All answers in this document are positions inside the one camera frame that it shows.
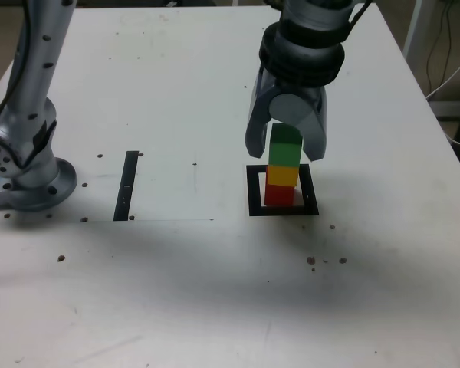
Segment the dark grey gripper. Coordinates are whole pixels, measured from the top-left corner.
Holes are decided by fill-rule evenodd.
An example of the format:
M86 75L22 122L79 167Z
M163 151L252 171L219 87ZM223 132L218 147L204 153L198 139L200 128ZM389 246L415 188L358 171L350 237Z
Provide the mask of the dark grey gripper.
M327 146L327 95L324 87L275 84L276 78L260 67L256 77L245 132L248 154L261 158L271 118L297 129L303 151L313 162L323 159Z

